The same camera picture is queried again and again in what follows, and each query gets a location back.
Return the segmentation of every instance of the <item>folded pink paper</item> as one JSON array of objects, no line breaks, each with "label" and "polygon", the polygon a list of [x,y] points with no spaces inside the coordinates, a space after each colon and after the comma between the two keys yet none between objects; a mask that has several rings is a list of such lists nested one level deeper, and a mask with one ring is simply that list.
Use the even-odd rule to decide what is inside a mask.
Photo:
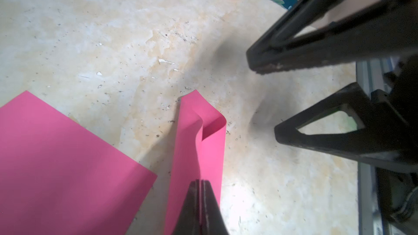
[{"label": "folded pink paper", "polygon": [[191,181],[209,180],[219,205],[226,124],[197,90],[181,98],[164,235],[173,232]]},{"label": "folded pink paper", "polygon": [[156,177],[29,92],[0,108],[0,234],[122,235]]}]

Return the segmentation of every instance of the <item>pink paper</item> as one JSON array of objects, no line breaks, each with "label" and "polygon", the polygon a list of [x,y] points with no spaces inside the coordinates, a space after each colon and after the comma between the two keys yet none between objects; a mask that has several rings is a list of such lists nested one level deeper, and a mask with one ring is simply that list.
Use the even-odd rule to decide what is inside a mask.
[{"label": "pink paper", "polygon": [[0,108],[0,234],[122,235],[156,177],[29,92]]},{"label": "pink paper", "polygon": [[173,232],[191,181],[209,180],[219,205],[226,124],[197,90],[181,98],[164,235]]}]

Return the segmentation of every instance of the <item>green leaf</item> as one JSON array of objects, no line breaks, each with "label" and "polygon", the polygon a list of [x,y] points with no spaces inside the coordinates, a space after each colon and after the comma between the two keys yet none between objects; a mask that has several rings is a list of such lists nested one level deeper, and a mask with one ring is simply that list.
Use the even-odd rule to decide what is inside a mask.
[{"label": "green leaf", "polygon": [[274,2],[278,3],[279,5],[283,5],[285,1],[283,0],[273,0]]}]

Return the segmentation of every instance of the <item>black plastic part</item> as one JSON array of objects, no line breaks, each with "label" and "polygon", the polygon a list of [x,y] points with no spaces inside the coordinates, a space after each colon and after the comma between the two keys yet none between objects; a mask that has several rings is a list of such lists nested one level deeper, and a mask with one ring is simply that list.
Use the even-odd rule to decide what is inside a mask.
[{"label": "black plastic part", "polygon": [[[418,171],[418,153],[409,123],[377,90],[370,100],[352,83],[274,128],[279,143],[320,151],[396,172]],[[353,117],[358,130],[306,135],[299,128],[334,112]]]},{"label": "black plastic part", "polygon": [[394,83],[396,81],[396,74],[393,71],[384,73],[383,74],[383,80],[388,86],[393,88]]},{"label": "black plastic part", "polygon": [[195,180],[190,183],[172,234],[228,235],[209,181]]},{"label": "black plastic part", "polygon": [[378,200],[383,217],[407,235],[418,235],[416,173],[377,168]]},{"label": "black plastic part", "polygon": [[382,0],[327,27],[295,37],[342,0],[300,0],[247,51],[260,74],[418,52],[415,0]]}]

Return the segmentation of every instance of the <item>beige floor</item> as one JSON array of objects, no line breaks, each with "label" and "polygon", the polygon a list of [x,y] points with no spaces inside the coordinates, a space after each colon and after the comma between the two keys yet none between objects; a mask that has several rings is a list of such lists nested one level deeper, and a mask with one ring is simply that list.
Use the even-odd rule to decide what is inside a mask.
[{"label": "beige floor", "polygon": [[0,106],[29,90],[157,173],[127,234],[161,234],[171,121],[197,89],[228,121],[221,210],[231,235],[357,234],[357,163],[273,136],[355,81],[354,65],[260,76],[246,63],[284,11],[269,0],[0,0]]}]

